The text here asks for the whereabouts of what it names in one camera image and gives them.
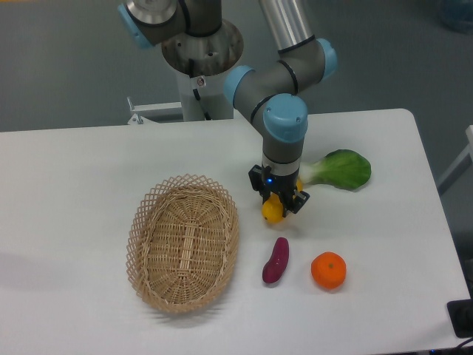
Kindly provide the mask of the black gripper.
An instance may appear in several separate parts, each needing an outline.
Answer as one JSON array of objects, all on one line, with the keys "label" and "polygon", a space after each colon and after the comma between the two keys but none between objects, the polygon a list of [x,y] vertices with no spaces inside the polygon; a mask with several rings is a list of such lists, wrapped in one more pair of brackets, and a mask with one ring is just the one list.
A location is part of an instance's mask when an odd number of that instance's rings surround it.
[{"label": "black gripper", "polygon": [[297,214],[310,198],[307,192],[295,190],[298,173],[296,170],[290,175],[275,175],[270,166],[254,165],[248,177],[252,189],[261,196],[262,204],[271,193],[277,195],[283,206],[282,216],[287,217],[288,212]]}]

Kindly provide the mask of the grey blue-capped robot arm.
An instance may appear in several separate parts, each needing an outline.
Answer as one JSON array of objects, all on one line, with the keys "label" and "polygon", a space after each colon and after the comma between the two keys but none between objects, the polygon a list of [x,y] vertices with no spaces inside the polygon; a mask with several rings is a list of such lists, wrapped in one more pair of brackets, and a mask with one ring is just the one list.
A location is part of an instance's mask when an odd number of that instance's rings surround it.
[{"label": "grey blue-capped robot arm", "polygon": [[314,36],[300,1],[261,1],[278,61],[244,66],[240,31],[222,17],[220,1],[125,1],[118,12],[143,48],[160,46],[174,70],[185,121],[215,121],[239,112],[262,136],[262,162],[249,171],[263,200],[277,196],[297,213],[309,196],[296,188],[307,106],[299,93],[336,70],[336,51]]}]

